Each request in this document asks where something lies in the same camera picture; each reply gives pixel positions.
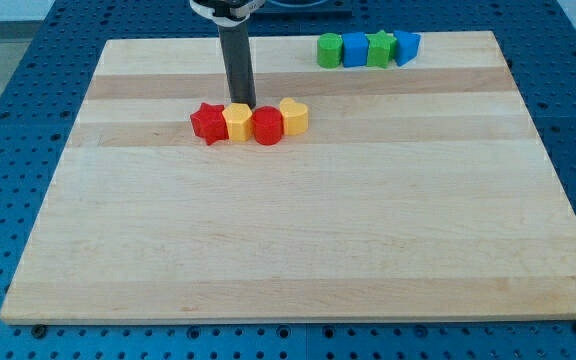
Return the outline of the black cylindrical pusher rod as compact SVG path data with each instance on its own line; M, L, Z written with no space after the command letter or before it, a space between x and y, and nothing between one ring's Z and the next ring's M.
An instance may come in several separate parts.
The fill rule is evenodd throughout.
M230 99L254 108L256 91L248 24L244 21L233 27L219 26L218 30Z

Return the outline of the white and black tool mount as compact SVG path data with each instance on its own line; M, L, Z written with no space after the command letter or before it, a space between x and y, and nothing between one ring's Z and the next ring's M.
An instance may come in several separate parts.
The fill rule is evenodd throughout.
M190 8L217 26L238 26L265 5L265 0L190 0Z

